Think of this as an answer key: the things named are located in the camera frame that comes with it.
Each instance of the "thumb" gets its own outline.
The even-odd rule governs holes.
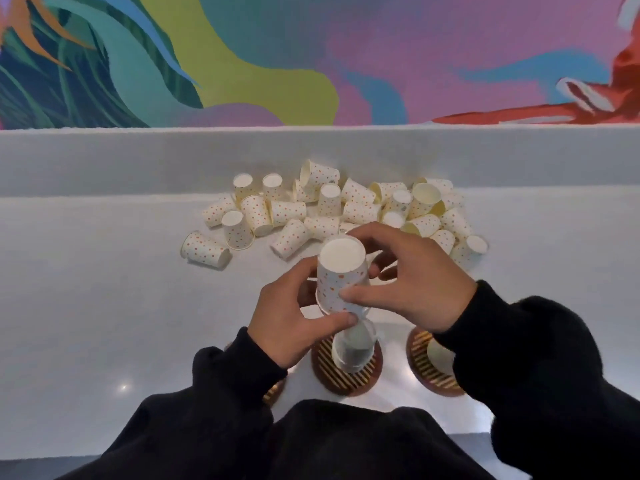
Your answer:
[[[358,317],[352,313],[340,312],[309,320],[308,333],[313,343],[323,340],[334,333],[351,328],[358,322]]]
[[[355,305],[395,311],[398,300],[396,283],[377,286],[350,286],[340,290],[340,298]]]

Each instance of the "yellow-green paint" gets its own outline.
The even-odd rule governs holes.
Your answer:
[[[239,59],[216,34],[199,0],[140,0],[173,44],[182,69],[194,78],[204,107],[262,106],[285,125],[331,125],[338,94],[314,70],[267,69]]]

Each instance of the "black sweatshirt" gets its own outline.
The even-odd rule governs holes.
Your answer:
[[[640,478],[640,403],[608,384],[582,320],[540,297],[508,305],[485,282],[436,338],[495,420],[500,460],[546,478]],[[492,478],[425,411],[302,401],[273,424],[286,376],[243,328],[193,361],[193,386],[148,397],[112,446],[65,480]]]

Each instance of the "black sleeve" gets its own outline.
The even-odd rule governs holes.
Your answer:
[[[262,396],[287,372],[246,328],[193,360],[193,385],[146,398],[110,448],[65,480],[239,479],[273,423]]]
[[[603,379],[596,343],[571,310],[537,296],[508,305],[478,282],[435,338],[456,353],[460,386],[495,415],[500,460],[536,478],[638,477],[629,475],[639,465],[640,403]]]

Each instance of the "left hand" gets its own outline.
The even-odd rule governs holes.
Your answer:
[[[302,259],[260,291],[247,332],[283,369],[297,364],[318,341],[356,325],[356,315],[341,312],[307,319],[300,307],[316,304],[317,256]]]

